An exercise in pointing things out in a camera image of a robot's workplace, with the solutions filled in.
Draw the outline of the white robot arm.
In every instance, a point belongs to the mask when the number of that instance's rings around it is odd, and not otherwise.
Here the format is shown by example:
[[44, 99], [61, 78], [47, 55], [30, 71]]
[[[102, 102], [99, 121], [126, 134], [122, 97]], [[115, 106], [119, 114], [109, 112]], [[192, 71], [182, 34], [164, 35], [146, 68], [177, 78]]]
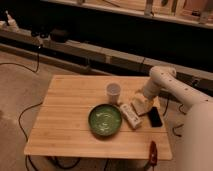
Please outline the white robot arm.
[[140, 92], [153, 100], [161, 89], [188, 109], [176, 171], [213, 171], [213, 97], [179, 81], [173, 67], [154, 66]]

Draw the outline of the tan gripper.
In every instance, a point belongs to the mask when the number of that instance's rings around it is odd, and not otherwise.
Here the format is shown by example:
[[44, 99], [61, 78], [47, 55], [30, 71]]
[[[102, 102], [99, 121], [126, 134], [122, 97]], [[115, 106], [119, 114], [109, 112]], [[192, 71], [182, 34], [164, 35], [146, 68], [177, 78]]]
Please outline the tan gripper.
[[146, 113], [148, 113], [152, 109], [153, 104], [154, 104], [154, 100], [153, 99], [149, 100], [149, 99], [145, 98], [143, 96], [142, 92], [139, 91], [139, 90], [137, 90], [135, 92], [135, 96], [133, 98], [133, 101], [134, 100], [141, 101], [141, 102], [144, 103]]

